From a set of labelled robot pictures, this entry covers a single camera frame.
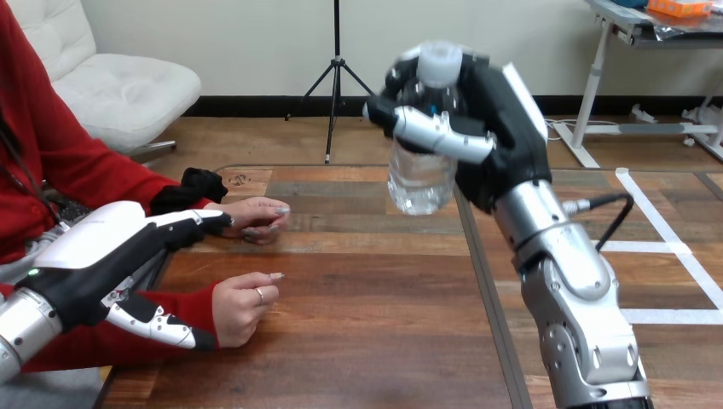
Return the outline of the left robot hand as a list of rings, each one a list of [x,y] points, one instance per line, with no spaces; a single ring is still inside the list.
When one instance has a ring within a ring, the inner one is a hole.
[[[220,210],[146,216],[119,201],[87,215],[35,259],[1,305],[1,337],[30,357],[60,334],[106,321],[138,337],[210,350],[212,334],[133,292],[134,273],[161,251],[177,251],[231,225]]]

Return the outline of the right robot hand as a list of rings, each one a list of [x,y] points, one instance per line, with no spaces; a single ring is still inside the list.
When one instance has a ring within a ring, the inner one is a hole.
[[[437,212],[455,189],[492,213],[517,185],[551,180],[545,119],[516,68],[465,46],[403,52],[362,113],[392,141],[389,195],[406,215]]]

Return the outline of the person's hand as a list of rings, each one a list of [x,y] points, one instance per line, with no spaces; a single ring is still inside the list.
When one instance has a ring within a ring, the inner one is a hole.
[[[253,272],[228,278],[212,292],[212,316],[221,349],[246,344],[262,317],[279,300],[283,273]]]
[[[288,227],[291,208],[282,201],[266,197],[242,199],[233,203],[209,203],[204,210],[220,210],[233,220],[221,236],[243,239],[255,245],[267,245],[276,241]]]

